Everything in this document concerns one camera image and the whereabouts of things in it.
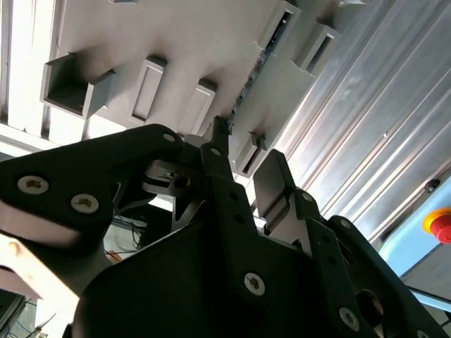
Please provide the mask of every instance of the light blue surface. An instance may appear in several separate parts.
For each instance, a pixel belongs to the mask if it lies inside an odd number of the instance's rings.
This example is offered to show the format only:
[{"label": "light blue surface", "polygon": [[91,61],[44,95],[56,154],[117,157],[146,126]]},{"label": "light blue surface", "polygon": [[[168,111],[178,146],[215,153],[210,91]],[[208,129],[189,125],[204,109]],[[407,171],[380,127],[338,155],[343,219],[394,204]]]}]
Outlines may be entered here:
[{"label": "light blue surface", "polygon": [[[385,241],[379,254],[398,276],[405,274],[439,245],[438,240],[433,235],[423,231],[423,220],[430,212],[449,207],[451,207],[451,178],[437,188]],[[421,303],[451,312],[451,303],[439,301],[416,292],[414,292],[414,295]]]},{"label": "light blue surface", "polygon": [[418,292],[412,292],[416,299],[420,301],[420,303],[432,306],[433,308],[439,308],[440,310],[444,310],[447,312],[450,312],[451,310],[451,303],[448,303],[446,301],[441,301],[429,296],[425,296],[423,294],[419,294]]}]

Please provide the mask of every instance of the wire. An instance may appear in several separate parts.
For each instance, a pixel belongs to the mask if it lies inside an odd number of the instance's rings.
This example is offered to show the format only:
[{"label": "wire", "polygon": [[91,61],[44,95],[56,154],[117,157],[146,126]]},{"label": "wire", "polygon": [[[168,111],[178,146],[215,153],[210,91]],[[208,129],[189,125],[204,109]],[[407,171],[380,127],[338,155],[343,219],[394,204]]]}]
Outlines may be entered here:
[{"label": "wire", "polygon": [[118,215],[117,217],[118,217],[118,219],[121,221],[121,223],[122,223],[124,226],[130,227],[130,228],[131,228],[131,230],[132,230],[132,237],[133,237],[133,247],[134,247],[135,249],[138,249],[138,247],[140,246],[141,235],[138,234],[136,230],[137,230],[137,229],[141,229],[141,228],[143,228],[143,227],[138,227],[138,226],[136,226],[136,224],[134,224],[133,221],[130,222],[130,225],[129,225],[129,224],[127,224],[127,223],[124,221],[124,219],[122,218],[122,216]]},{"label": "wire", "polygon": [[56,313],[54,313],[44,324],[41,324],[35,328],[33,332],[31,332],[28,336],[25,338],[31,338],[34,334],[37,334],[38,332],[41,332],[45,325],[49,323],[50,320],[54,319]]}]

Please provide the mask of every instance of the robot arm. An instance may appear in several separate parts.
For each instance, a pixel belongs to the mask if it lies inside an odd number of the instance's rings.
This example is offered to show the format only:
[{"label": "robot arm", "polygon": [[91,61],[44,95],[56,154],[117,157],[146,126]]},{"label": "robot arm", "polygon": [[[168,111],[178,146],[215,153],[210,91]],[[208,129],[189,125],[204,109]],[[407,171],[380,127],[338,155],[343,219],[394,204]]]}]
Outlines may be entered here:
[{"label": "robot arm", "polygon": [[[447,336],[349,220],[321,217],[277,151],[254,176],[259,233],[220,118],[200,147],[148,125],[0,173],[0,244],[14,269],[0,270],[2,287],[73,304],[67,337]],[[156,194],[175,197],[165,231],[147,207]],[[103,236],[131,210],[159,240],[111,265]]]}]

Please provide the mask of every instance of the bolt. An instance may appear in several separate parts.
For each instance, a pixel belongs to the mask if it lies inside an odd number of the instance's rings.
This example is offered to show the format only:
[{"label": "bolt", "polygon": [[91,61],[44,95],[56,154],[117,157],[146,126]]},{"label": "bolt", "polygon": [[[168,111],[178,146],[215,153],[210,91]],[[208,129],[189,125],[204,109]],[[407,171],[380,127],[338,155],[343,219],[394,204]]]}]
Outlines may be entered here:
[{"label": "bolt", "polygon": [[245,286],[255,296],[263,296],[265,294],[265,283],[255,273],[247,273],[245,275]]},{"label": "bolt", "polygon": [[341,220],[341,225],[346,229],[350,229],[351,225],[346,220]]},{"label": "bolt", "polygon": [[429,338],[429,336],[421,330],[416,331],[418,338]]},{"label": "bolt", "polygon": [[174,142],[175,141],[175,137],[172,136],[171,134],[163,134],[163,137],[165,139],[167,139],[169,142]]},{"label": "bolt", "polygon": [[424,186],[424,190],[426,190],[428,194],[432,194],[435,191],[435,189],[438,188],[439,185],[440,180],[434,178],[426,183],[426,185]]},{"label": "bolt", "polygon": [[211,152],[212,152],[213,154],[215,154],[215,155],[217,155],[217,156],[221,156],[221,152],[220,152],[218,149],[216,149],[216,148],[211,148],[210,150],[211,150]]},{"label": "bolt", "polygon": [[338,311],[341,320],[352,330],[358,332],[360,323],[355,314],[348,308],[340,308]]},{"label": "bolt", "polygon": [[70,205],[79,213],[91,214],[99,209],[99,201],[89,194],[78,194],[70,200]]},{"label": "bolt", "polygon": [[309,202],[313,201],[312,197],[306,192],[302,193],[302,197],[304,197],[304,199],[306,199]]},{"label": "bolt", "polygon": [[49,190],[49,183],[39,176],[24,176],[17,182],[18,188],[31,195],[40,195]]}]

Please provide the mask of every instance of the gray metal part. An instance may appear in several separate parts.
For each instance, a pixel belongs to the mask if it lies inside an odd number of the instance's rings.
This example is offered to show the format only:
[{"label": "gray metal part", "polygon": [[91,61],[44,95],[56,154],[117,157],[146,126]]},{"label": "gray metal part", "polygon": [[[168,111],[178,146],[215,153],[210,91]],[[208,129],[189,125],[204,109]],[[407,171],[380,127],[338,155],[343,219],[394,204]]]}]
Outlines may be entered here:
[{"label": "gray metal part", "polygon": [[83,85],[78,81],[77,56],[68,54],[44,66],[41,100],[73,115],[87,119],[106,105],[113,71],[109,70]]},{"label": "gray metal part", "polygon": [[402,281],[421,292],[440,297],[451,302],[451,246],[440,245],[410,271],[402,276]]},{"label": "gray metal part", "polygon": [[[334,50],[339,38],[340,34],[337,31],[333,30],[329,26],[317,23],[305,46],[301,49],[299,56],[294,60],[294,62],[301,70],[305,70],[312,76],[317,77],[321,74],[324,66],[327,64],[330,53]],[[319,49],[325,39],[329,39],[329,43],[322,51],[318,62],[316,62],[311,69],[309,69],[315,55],[320,52]]]},{"label": "gray metal part", "polygon": [[1,0],[1,44],[0,44],[0,109],[8,111],[9,67],[11,63],[11,26],[13,1]]},{"label": "gray metal part", "polygon": [[142,124],[149,119],[166,64],[166,60],[154,56],[148,56],[142,63],[136,81],[135,99],[131,104],[131,119]]},{"label": "gray metal part", "polygon": [[100,108],[106,106],[113,77],[114,72],[109,70],[88,83],[85,104],[83,106],[83,116],[90,118]]},{"label": "gray metal part", "polygon": [[254,134],[249,134],[249,139],[243,146],[243,148],[240,151],[240,155],[236,159],[236,170],[239,172],[239,174],[243,174],[243,171],[245,170],[246,165],[251,160],[252,155],[254,155],[255,151],[257,150],[258,144],[257,139]]}]

